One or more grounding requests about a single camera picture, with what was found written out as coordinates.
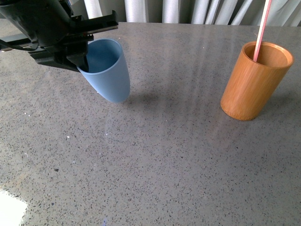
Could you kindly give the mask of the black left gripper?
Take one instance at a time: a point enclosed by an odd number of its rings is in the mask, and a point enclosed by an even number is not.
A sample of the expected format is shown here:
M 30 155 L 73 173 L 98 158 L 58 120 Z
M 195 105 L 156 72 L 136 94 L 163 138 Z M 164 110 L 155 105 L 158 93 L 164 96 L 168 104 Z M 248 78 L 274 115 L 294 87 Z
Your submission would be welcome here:
M 88 72 L 88 42 L 94 33 L 116 29 L 117 14 L 93 19 L 75 16 L 65 0 L 2 0 L 0 13 L 21 33 L 3 37 L 0 49 L 27 51 L 36 63 Z

